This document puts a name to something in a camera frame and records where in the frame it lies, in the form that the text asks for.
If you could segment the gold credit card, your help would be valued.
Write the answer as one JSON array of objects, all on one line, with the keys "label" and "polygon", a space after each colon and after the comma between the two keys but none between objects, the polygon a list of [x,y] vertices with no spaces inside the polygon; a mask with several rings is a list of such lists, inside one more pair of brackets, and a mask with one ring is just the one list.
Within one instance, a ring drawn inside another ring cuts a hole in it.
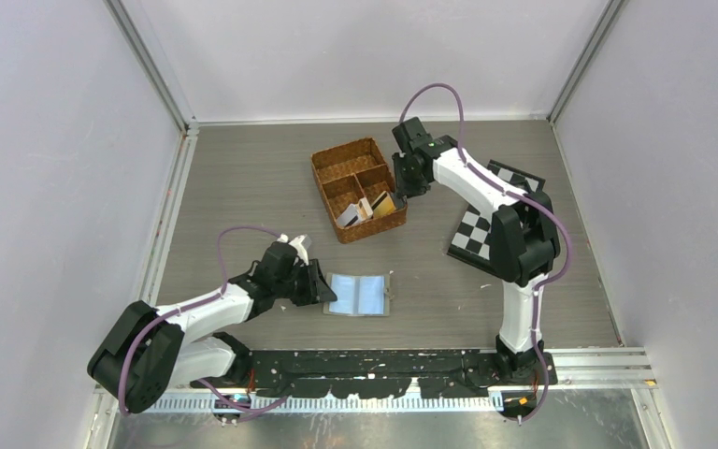
[{"label": "gold credit card", "polygon": [[394,213],[397,210],[394,195],[390,191],[383,191],[371,203],[374,218],[380,218]]}]

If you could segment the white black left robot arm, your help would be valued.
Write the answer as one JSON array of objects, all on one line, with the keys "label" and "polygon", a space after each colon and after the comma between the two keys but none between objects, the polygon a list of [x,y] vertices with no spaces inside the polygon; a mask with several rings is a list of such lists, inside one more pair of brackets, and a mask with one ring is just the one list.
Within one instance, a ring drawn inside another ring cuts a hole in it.
[{"label": "white black left robot arm", "polygon": [[224,287],[158,308],[129,304],[95,350],[88,375],[130,414],[148,410],[169,387],[201,379],[242,385],[251,352],[225,327],[258,317],[279,299],[297,307],[337,299],[309,245],[307,235],[281,235]]}]

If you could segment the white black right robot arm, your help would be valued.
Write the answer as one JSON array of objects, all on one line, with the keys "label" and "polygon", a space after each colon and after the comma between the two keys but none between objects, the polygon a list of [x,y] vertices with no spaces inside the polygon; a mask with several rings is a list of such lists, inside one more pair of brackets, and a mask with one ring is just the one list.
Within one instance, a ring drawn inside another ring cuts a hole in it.
[{"label": "white black right robot arm", "polygon": [[542,294],[561,251],[549,196],[500,179],[456,139],[433,137],[418,118],[400,122],[393,136],[399,148],[392,157],[398,197],[422,196],[436,182],[461,196],[488,222],[491,273],[503,282],[504,294],[494,363],[502,380],[521,383],[543,359]]}]

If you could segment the taupe leather card holder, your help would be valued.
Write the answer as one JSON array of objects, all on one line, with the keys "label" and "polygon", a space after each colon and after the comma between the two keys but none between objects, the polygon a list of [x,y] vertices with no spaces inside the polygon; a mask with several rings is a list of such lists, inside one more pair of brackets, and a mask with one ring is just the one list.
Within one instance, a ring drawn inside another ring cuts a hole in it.
[{"label": "taupe leather card holder", "polygon": [[391,274],[355,276],[328,273],[327,283],[337,300],[323,305],[326,315],[384,317],[391,312]]}]

